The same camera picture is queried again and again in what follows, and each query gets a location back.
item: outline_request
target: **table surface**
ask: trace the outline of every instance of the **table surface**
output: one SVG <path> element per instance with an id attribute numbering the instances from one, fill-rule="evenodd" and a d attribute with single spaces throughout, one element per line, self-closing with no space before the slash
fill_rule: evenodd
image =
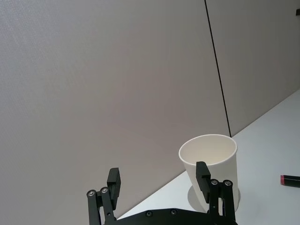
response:
<path id="1" fill-rule="evenodd" d="M 300 90 L 235 135 L 240 204 L 239 225 L 298 224 L 300 188 L 280 185 L 280 175 L 300 176 Z M 187 172 L 122 217 L 150 210 L 202 211 Z"/>

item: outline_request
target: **white paper cup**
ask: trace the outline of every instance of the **white paper cup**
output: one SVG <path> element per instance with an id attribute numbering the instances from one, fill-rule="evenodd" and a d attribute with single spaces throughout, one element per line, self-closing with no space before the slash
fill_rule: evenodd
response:
<path id="1" fill-rule="evenodd" d="M 205 211 L 209 209 L 196 179 L 196 162 L 206 163 L 212 179 L 219 182 L 233 182 L 233 200 L 235 211 L 239 205 L 238 175 L 236 166 L 236 142 L 225 135 L 202 135 L 182 145 L 179 158 L 187 170 L 198 200 Z M 219 200 L 219 213 L 222 214 L 222 202 Z"/>

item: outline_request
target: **screw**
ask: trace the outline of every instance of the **screw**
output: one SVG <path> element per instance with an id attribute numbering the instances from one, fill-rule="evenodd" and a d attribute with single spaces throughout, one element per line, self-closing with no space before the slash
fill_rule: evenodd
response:
<path id="1" fill-rule="evenodd" d="M 153 216 L 153 212 L 151 212 L 151 211 L 146 212 L 146 217 L 152 217 L 152 216 Z"/>
<path id="2" fill-rule="evenodd" d="M 226 186 L 231 186 L 232 185 L 232 183 L 229 180 L 226 180 L 224 183 L 225 183 Z"/>
<path id="3" fill-rule="evenodd" d="M 107 188 L 103 188 L 103 189 L 101 190 L 102 193 L 106 193 L 107 191 L 108 191 Z"/>
<path id="4" fill-rule="evenodd" d="M 177 214 L 177 210 L 171 210 L 171 215 L 175 216 Z"/>
<path id="5" fill-rule="evenodd" d="M 211 183 L 212 183 L 213 185 L 217 185 L 217 184 L 218 184 L 218 181 L 217 181 L 217 180 L 211 180 Z"/>
<path id="6" fill-rule="evenodd" d="M 88 193 L 88 196 L 93 196 L 95 194 L 95 191 L 90 191 L 89 193 Z"/>

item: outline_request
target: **gray wall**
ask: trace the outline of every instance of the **gray wall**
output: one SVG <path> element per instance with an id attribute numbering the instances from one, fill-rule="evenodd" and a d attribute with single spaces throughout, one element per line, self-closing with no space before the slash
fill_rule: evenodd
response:
<path id="1" fill-rule="evenodd" d="M 300 85 L 300 0 L 208 0 L 232 135 Z"/>
<path id="2" fill-rule="evenodd" d="M 0 224 L 83 225 L 119 166 L 117 215 L 228 134 L 204 2 L 0 2 Z"/>

